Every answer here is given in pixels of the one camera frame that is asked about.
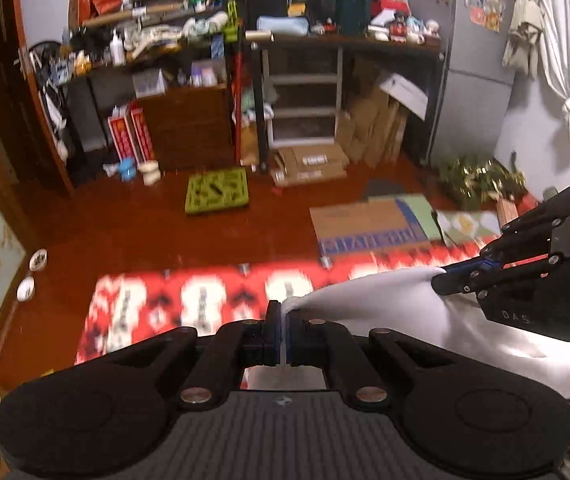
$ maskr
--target gray gripper base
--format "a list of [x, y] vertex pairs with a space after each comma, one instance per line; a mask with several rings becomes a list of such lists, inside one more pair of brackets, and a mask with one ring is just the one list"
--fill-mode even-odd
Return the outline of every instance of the gray gripper base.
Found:
[[[6, 480], [34, 480], [12, 472]], [[233, 392], [182, 416], [147, 458], [107, 480], [454, 480], [414, 453], [386, 416], [337, 392]], [[549, 474], [544, 480], [557, 480]]]

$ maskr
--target reddish brown floor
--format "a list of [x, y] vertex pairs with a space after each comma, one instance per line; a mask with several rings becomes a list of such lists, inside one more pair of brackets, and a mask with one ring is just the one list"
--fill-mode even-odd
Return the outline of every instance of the reddish brown floor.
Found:
[[309, 208], [361, 200], [372, 178], [424, 193], [435, 208], [453, 208], [433, 178], [406, 159], [375, 171], [351, 166], [348, 174], [280, 196], [269, 177], [251, 176], [248, 208], [199, 217], [184, 212], [188, 173], [168, 174], [152, 188], [104, 178], [71, 201], [21, 189], [49, 261], [35, 276], [35, 297], [19, 307], [10, 327], [0, 385], [13, 388], [73, 364], [94, 285], [105, 274], [317, 258]]

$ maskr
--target beige curtain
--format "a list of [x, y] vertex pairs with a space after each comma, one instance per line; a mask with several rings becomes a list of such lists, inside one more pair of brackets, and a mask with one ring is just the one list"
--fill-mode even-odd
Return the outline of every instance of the beige curtain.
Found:
[[539, 0], [516, 0], [503, 66], [510, 66], [535, 79], [538, 72], [538, 42], [543, 31]]

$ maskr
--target green plastic stool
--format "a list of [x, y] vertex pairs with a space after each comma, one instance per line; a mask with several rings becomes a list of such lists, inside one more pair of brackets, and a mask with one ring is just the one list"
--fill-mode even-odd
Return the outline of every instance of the green plastic stool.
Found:
[[249, 203], [247, 173], [244, 168], [213, 171], [190, 178], [185, 212], [188, 215], [242, 207]]

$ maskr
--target black desk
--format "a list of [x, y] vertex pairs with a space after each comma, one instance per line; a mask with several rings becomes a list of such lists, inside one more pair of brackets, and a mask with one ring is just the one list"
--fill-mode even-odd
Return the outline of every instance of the black desk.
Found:
[[[434, 79], [437, 79], [438, 70], [442, 67], [444, 59], [440, 48], [425, 45], [408, 45], [397, 41], [378, 41], [371, 38], [360, 38], [350, 36], [340, 36], [328, 34], [326, 36], [274, 36], [273, 40], [245, 40], [245, 50], [249, 51], [250, 67], [252, 72], [252, 85], [254, 86], [254, 107], [256, 111], [256, 131], [258, 134], [259, 160], [261, 171], [268, 170], [269, 142], [267, 128], [265, 125], [265, 114], [263, 100], [263, 74], [261, 63], [261, 52], [270, 47], [280, 47], [288, 49], [307, 48], [342, 48], [350, 52], [372, 53], [382, 56], [407, 57], [409, 59], [428, 61], [428, 72], [430, 81], [428, 86], [432, 86]], [[436, 109], [435, 96], [430, 95], [430, 104], [426, 124], [431, 124]]]

